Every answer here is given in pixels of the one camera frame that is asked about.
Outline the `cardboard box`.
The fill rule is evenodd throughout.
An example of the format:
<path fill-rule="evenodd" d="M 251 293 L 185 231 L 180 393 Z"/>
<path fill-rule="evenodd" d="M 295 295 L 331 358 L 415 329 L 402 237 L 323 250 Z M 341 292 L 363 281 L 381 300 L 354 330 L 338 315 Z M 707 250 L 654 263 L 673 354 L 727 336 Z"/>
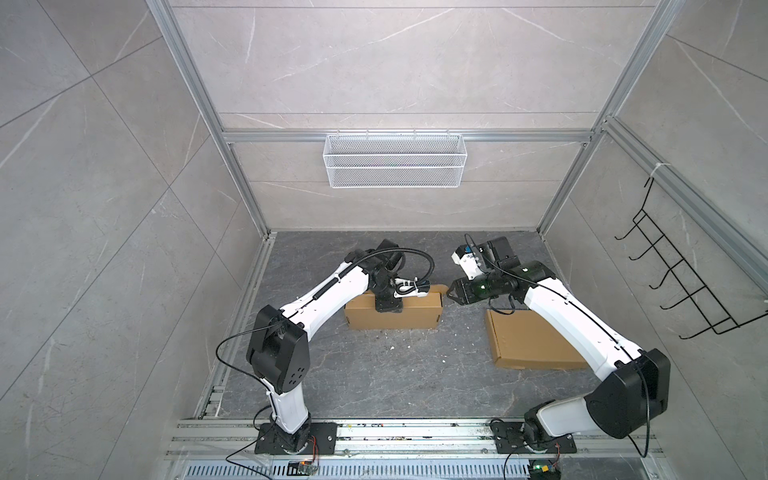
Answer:
<path fill-rule="evenodd" d="M 491 359 L 514 370 L 581 370 L 589 365 L 544 318 L 529 310 L 486 311 Z"/>
<path fill-rule="evenodd" d="M 424 297 L 400 299 L 392 311 L 378 311 L 373 293 L 366 292 L 344 307 L 344 316 L 353 330 L 430 330 L 436 329 L 443 314 L 448 287 L 432 285 Z"/>

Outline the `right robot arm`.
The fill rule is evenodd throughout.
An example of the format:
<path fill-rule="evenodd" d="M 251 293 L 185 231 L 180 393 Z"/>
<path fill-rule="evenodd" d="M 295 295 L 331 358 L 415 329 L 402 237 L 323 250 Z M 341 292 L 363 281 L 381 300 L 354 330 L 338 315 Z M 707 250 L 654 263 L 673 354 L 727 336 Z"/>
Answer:
<path fill-rule="evenodd" d="M 467 237 L 452 254 L 464 275 L 448 296 L 460 305 L 506 295 L 540 315 L 575 348 L 600 383 L 582 397 L 553 400 L 530 409 L 522 427 L 539 449 L 573 433 L 601 431 L 623 439 L 664 413 L 671 364 L 658 349 L 644 350 L 591 312 L 540 261 L 523 263 L 506 237 L 476 244 Z"/>

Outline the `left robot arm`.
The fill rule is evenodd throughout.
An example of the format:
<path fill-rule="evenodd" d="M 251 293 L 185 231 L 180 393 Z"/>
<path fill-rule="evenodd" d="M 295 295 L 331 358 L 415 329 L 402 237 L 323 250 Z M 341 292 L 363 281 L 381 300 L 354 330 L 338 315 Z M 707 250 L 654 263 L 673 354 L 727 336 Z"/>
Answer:
<path fill-rule="evenodd" d="M 296 434 L 310 422 L 302 382 L 310 368 L 309 343 L 322 325 L 365 292 L 374 295 L 375 309 L 383 313 L 401 309 L 405 297 L 419 293 L 415 281 L 398 277 L 405 254 L 389 240 L 357 249 L 308 293 L 256 313 L 246 360 L 266 385 L 272 418 L 282 432 Z"/>

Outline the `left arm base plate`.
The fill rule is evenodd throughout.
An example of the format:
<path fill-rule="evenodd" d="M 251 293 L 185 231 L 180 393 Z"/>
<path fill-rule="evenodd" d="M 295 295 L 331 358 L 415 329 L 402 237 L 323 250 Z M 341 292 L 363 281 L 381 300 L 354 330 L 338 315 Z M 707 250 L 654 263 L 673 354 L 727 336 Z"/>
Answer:
<path fill-rule="evenodd" d="M 275 423 L 263 423 L 254 446 L 255 454 L 333 455 L 338 424 L 309 420 L 295 433 L 287 433 Z"/>

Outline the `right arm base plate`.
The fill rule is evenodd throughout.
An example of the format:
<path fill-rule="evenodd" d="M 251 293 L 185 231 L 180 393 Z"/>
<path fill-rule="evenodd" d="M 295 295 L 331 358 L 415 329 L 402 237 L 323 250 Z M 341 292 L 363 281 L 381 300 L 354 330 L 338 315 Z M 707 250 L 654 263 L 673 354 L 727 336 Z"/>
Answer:
<path fill-rule="evenodd" d="M 535 425 L 524 421 L 503 421 L 498 418 L 488 423 L 498 453 L 503 454 L 574 454 L 575 441 L 570 434 L 552 437 Z"/>

